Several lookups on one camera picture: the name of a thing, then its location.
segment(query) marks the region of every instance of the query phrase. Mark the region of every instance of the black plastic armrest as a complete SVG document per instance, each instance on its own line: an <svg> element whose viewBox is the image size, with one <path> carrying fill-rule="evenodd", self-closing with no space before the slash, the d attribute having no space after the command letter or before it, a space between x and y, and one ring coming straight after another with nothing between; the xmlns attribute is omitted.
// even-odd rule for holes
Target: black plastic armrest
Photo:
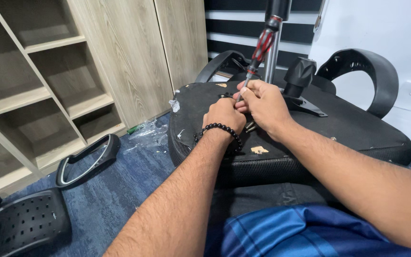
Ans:
<svg viewBox="0 0 411 257"><path fill-rule="evenodd" d="M332 81L357 70L367 73L374 83L374 100L367 112L383 118L393 107L399 91L397 71L383 56L362 49L340 50L318 69L317 76Z"/></svg>
<svg viewBox="0 0 411 257"><path fill-rule="evenodd" d="M195 82L208 82L221 68L232 67L239 69L232 60L234 58L242 66L247 66L248 63L245 61L245 57L233 50L225 51L213 58L199 73Z"/></svg>

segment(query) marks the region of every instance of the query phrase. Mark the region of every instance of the screwdriver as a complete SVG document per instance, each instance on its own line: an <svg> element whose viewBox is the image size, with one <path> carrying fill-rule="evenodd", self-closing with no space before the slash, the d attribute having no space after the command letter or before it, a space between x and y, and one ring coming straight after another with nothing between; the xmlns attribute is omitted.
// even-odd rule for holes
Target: screwdriver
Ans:
<svg viewBox="0 0 411 257"><path fill-rule="evenodd" d="M248 81L250 80L252 75L256 73L256 70L258 69L261 62L263 62L266 52L274 43L274 33L279 31L279 25L281 22L282 18L276 15L272 15L264 24L264 30L263 32L261 32L261 35L258 38L256 49L253 52L252 61L250 65L247 67L247 79L245 79L242 88L247 87ZM241 100L240 98L241 94L239 93L239 96L237 97L237 102Z"/></svg>

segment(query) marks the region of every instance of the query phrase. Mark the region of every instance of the right hand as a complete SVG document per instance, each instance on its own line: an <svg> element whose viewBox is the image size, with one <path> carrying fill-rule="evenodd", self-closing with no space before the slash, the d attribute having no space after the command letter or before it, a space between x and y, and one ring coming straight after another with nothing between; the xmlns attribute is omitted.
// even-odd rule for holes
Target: right hand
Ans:
<svg viewBox="0 0 411 257"><path fill-rule="evenodd" d="M277 135L286 126L296 124L288 112L285 100L276 85L268 84L262 80L250 80L247 87L244 82L237 85L244 101L237 102L235 108L241 113L250 112L255 122L264 129L268 135L279 141Z"/></svg>

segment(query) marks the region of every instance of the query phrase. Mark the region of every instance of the black mesh fabric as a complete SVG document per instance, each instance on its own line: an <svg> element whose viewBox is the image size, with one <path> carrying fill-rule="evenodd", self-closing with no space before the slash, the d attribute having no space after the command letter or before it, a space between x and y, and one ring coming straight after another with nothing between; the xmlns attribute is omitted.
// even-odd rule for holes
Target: black mesh fabric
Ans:
<svg viewBox="0 0 411 257"><path fill-rule="evenodd" d="M180 110L171 112L168 128L169 154L175 166L194 148L193 134L201 130L202 117L209 106L218 100L220 94L236 92L237 84L238 82L193 83L180 88L180 93L176 93L174 99L179 101ZM411 141L401 131L318 87L308 87L302 96L328 114L328 117L319 118L290 111L293 119L300 125L323 136L335 137L339 143L382 161L401 165L411 162ZM265 131L257 129L250 134L242 133L241 139L244 143L242 153L225 156L218 173L217 187L306 184L315 180L288 149L271 140ZM262 146L269 152L254 154L251 148L255 146Z"/></svg>

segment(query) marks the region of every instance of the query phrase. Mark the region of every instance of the left hand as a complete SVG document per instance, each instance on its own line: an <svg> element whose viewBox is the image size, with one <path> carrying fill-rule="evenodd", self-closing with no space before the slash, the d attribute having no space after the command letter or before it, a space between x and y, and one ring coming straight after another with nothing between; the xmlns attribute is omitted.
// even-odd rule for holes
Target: left hand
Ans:
<svg viewBox="0 0 411 257"><path fill-rule="evenodd" d="M221 123L232 128L240 134L245 126L245 115L234 109L236 100L232 98L220 98L218 102L210 105L209 112L204 114L202 128L210 123Z"/></svg>

